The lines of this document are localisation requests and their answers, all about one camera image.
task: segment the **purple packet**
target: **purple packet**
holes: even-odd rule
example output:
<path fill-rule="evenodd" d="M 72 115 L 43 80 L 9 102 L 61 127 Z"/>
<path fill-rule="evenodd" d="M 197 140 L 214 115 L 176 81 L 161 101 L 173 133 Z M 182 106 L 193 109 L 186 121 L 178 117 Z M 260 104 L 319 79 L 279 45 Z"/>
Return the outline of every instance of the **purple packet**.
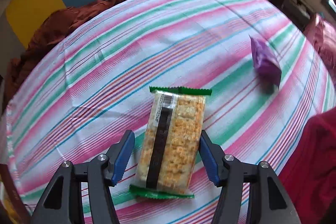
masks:
<path fill-rule="evenodd" d="M 266 43 L 250 38 L 254 69 L 261 77 L 279 88 L 281 68 L 276 56 Z"/>

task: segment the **packaged snack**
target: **packaged snack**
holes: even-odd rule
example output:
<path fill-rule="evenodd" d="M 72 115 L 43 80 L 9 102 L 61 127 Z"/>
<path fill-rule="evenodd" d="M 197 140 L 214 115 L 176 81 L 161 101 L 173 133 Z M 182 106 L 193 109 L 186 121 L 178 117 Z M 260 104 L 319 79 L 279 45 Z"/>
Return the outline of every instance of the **packaged snack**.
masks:
<path fill-rule="evenodd" d="M 192 197 L 189 182 L 211 90 L 150 88 L 154 102 L 131 192 L 150 198 Z"/>
<path fill-rule="evenodd" d="M 251 50 L 254 69 L 261 77 L 279 88 L 282 71 L 273 51 L 266 43 L 252 37 Z"/>

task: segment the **tablecloth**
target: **tablecloth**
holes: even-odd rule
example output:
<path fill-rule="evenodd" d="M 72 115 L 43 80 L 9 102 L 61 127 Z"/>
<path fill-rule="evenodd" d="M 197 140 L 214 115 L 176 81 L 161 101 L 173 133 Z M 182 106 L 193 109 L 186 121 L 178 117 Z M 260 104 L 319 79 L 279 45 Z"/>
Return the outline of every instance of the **tablecloth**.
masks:
<path fill-rule="evenodd" d="M 265 90 L 253 70 L 250 36 L 274 50 L 279 90 Z M 89 161 L 132 129 L 135 149 L 111 188 L 120 223 L 210 223 L 221 189 L 208 180 L 199 156 L 194 199 L 128 192 L 153 101 L 149 85 L 212 89 L 203 124 L 212 141 L 241 161 L 270 162 L 277 174 L 307 119 L 336 104 L 318 54 L 266 0 L 128 0 L 60 42 L 10 101 L 1 128 L 23 202 L 36 206 L 62 161 Z M 85 183 L 82 196 L 92 223 Z M 244 185 L 239 223 L 247 203 Z"/>

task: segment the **table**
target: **table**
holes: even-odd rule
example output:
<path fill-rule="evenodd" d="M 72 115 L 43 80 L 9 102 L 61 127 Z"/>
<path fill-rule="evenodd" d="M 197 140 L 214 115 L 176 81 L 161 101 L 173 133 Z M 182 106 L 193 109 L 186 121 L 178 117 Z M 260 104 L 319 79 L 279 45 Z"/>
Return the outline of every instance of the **table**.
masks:
<path fill-rule="evenodd" d="M 252 66 L 250 36 L 268 42 L 282 68 L 265 91 Z M 210 223 L 219 188 L 197 157 L 194 199 L 150 200 L 128 192 L 153 95 L 149 85 L 211 88 L 203 128 L 239 160 L 270 162 L 277 174 L 307 119 L 335 106 L 335 90 L 303 34 L 266 0 L 128 0 L 60 42 L 10 101 L 1 122 L 9 168 L 34 208 L 64 160 L 91 160 L 136 135 L 124 177 L 111 189 L 121 223 Z M 82 185 L 86 223 L 92 223 Z M 244 186 L 241 220 L 246 217 Z"/>

